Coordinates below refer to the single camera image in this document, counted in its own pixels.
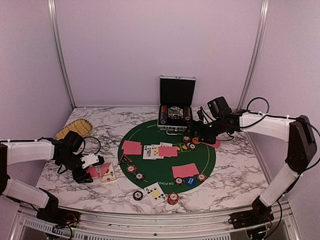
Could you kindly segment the red playing card deck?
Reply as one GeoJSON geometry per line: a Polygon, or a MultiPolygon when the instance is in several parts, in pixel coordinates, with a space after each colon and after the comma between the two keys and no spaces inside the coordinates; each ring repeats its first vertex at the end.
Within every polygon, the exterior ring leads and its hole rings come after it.
{"type": "Polygon", "coordinates": [[[86,170],[86,172],[91,176],[92,179],[98,179],[99,178],[98,170],[94,166],[89,167],[86,170]]]}

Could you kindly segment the black red 100 chip stack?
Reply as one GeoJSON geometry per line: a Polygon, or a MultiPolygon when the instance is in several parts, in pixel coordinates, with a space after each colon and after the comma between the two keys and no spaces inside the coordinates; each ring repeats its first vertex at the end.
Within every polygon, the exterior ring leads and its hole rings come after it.
{"type": "Polygon", "coordinates": [[[133,199],[136,201],[142,200],[144,197],[143,193],[140,190],[137,190],[133,193],[133,199]]]}

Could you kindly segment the triangular black red dealer button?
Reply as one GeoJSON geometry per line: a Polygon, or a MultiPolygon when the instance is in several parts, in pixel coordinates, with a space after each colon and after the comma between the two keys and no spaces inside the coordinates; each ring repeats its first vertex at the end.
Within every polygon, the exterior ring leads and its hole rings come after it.
{"type": "Polygon", "coordinates": [[[123,154],[120,159],[118,160],[118,164],[122,165],[122,164],[129,164],[131,163],[132,160],[125,154],[123,154]]]}

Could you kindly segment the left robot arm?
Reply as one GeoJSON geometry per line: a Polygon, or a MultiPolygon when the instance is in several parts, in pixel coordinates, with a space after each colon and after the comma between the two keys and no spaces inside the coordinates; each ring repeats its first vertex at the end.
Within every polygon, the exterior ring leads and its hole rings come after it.
{"type": "Polygon", "coordinates": [[[78,184],[92,183],[93,178],[87,172],[90,166],[104,163],[97,152],[84,152],[85,138],[77,132],[69,131],[62,139],[41,137],[29,140],[1,140],[0,142],[0,193],[17,202],[28,204],[36,211],[40,220],[56,224],[58,228],[70,228],[79,222],[79,212],[59,207],[59,200],[49,191],[36,188],[7,173],[7,167],[13,164],[53,160],[59,167],[58,173],[70,171],[78,184]]]}

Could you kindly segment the orange big blind button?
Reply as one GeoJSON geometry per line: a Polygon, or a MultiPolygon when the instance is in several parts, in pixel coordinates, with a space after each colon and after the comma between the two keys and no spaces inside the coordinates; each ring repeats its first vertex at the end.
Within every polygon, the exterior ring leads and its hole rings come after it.
{"type": "Polygon", "coordinates": [[[200,145],[200,144],[201,144],[201,142],[199,141],[199,138],[198,138],[198,137],[194,137],[194,138],[192,139],[192,143],[195,144],[195,145],[200,145]]]}

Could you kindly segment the king of clubs card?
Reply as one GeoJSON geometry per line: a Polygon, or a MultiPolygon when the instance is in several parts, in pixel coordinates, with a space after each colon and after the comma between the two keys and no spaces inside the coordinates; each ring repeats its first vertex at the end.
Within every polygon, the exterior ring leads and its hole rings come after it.
{"type": "Polygon", "coordinates": [[[152,147],[150,145],[143,146],[143,160],[153,160],[152,147]]]}

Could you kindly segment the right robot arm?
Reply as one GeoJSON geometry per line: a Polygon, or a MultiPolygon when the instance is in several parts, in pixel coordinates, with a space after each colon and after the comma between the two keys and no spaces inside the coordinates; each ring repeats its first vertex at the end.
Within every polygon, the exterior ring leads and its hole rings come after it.
{"type": "Polygon", "coordinates": [[[311,164],[318,151],[315,134],[319,134],[306,115],[274,115],[253,111],[249,107],[233,110],[221,96],[208,102],[210,114],[200,109],[198,120],[187,120],[183,139],[197,137],[200,143],[214,144],[221,134],[245,133],[267,140],[270,156],[263,153],[262,163],[273,167],[268,187],[252,202],[251,209],[234,212],[228,222],[234,229],[264,224],[273,219],[272,205],[278,203],[295,186],[301,176],[317,164],[311,164]]]}

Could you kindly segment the black 100 chips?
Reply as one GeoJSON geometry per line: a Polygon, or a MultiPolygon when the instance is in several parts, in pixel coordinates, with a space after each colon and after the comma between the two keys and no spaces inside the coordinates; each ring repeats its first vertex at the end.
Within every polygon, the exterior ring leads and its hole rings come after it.
{"type": "Polygon", "coordinates": [[[177,185],[177,186],[182,186],[184,184],[184,179],[181,178],[181,177],[177,177],[174,179],[174,183],[177,185]]]}
{"type": "Polygon", "coordinates": [[[191,150],[191,151],[193,151],[193,150],[196,149],[196,145],[193,144],[193,143],[191,143],[191,142],[188,142],[188,143],[186,144],[186,147],[187,147],[189,150],[191,150]]]}
{"type": "Polygon", "coordinates": [[[136,175],[135,175],[135,179],[138,181],[138,182],[141,182],[145,179],[145,175],[141,172],[138,172],[136,175]]]}

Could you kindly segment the four of clubs card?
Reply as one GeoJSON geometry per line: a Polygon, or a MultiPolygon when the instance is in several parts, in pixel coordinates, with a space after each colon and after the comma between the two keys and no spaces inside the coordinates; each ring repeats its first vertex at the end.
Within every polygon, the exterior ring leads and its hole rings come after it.
{"type": "Polygon", "coordinates": [[[157,182],[145,187],[144,191],[153,205],[162,203],[167,199],[166,194],[157,182]]]}

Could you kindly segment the blue small blind button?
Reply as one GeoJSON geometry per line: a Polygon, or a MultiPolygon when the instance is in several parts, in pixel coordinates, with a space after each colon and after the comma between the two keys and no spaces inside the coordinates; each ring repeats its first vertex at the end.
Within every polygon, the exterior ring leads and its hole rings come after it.
{"type": "Polygon", "coordinates": [[[196,185],[197,179],[196,179],[194,176],[192,176],[192,177],[186,177],[186,178],[184,179],[184,182],[185,182],[185,184],[186,184],[187,186],[193,187],[193,186],[196,185]]]}

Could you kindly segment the red yellow 5 chip stack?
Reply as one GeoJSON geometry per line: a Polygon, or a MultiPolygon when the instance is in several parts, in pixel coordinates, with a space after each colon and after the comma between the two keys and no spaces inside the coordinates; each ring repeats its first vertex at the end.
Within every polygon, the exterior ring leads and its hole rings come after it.
{"type": "Polygon", "coordinates": [[[172,192],[168,195],[167,197],[167,202],[170,204],[170,205],[175,205],[178,203],[179,201],[179,195],[176,193],[176,192],[172,192]]]}

